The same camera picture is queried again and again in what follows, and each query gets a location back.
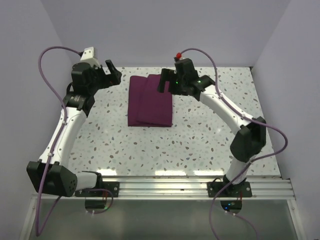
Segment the purple cloth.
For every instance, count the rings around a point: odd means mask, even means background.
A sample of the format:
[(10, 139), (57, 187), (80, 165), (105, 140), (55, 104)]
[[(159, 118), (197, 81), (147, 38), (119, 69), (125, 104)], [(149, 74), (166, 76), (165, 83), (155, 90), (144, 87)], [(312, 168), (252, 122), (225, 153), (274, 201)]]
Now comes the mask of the purple cloth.
[(159, 74), (133, 75), (129, 80), (127, 124), (129, 127), (170, 128), (173, 124), (173, 96), (157, 91)]

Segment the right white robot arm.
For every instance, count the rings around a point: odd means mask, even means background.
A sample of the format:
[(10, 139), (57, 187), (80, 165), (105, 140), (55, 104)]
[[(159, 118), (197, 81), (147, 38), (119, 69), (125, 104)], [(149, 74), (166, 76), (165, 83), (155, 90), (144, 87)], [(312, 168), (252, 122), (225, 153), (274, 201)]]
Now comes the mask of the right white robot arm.
[(191, 96), (213, 110), (234, 134), (230, 144), (233, 156), (223, 180), (212, 181), (210, 188), (219, 196), (235, 196), (246, 183), (252, 160), (266, 145), (263, 117), (254, 118), (231, 102), (218, 88), (218, 81), (199, 76), (191, 59), (176, 59), (174, 69), (163, 68), (157, 87), (160, 93)]

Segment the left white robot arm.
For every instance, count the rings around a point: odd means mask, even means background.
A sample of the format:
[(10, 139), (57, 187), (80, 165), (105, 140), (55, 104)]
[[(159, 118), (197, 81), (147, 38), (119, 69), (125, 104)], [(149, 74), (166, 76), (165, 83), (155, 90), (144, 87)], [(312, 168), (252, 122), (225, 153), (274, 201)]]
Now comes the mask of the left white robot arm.
[(73, 173), (69, 157), (82, 125), (95, 103), (95, 94), (121, 83), (122, 74), (111, 60), (106, 60), (109, 73), (102, 67), (79, 62), (72, 67), (72, 82), (67, 86), (62, 110), (53, 136), (37, 161), (30, 161), (27, 174), (38, 194), (71, 197), (76, 191), (92, 196), (103, 193), (101, 174), (94, 171)]

